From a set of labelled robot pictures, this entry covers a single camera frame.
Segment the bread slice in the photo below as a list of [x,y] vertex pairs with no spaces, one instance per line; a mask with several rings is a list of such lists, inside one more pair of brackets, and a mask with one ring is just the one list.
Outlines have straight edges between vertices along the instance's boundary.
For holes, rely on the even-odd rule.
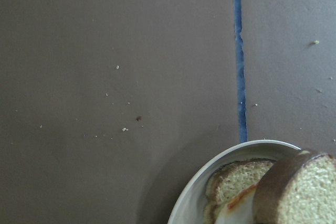
[[298,150],[260,180],[253,199],[254,223],[335,223],[335,158]]
[[234,161],[216,170],[208,179],[205,196],[207,204],[203,223],[215,223],[221,209],[231,212],[247,196],[253,196],[261,178],[275,163],[265,158]]

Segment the white round plate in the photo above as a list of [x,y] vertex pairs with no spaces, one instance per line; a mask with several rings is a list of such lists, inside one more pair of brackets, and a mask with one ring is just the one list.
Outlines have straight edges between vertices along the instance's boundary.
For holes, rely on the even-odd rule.
[[205,190],[210,176],[220,167],[252,158],[279,160],[300,147],[276,140],[255,140],[230,147],[208,161],[184,187],[170,214],[169,224],[203,223]]

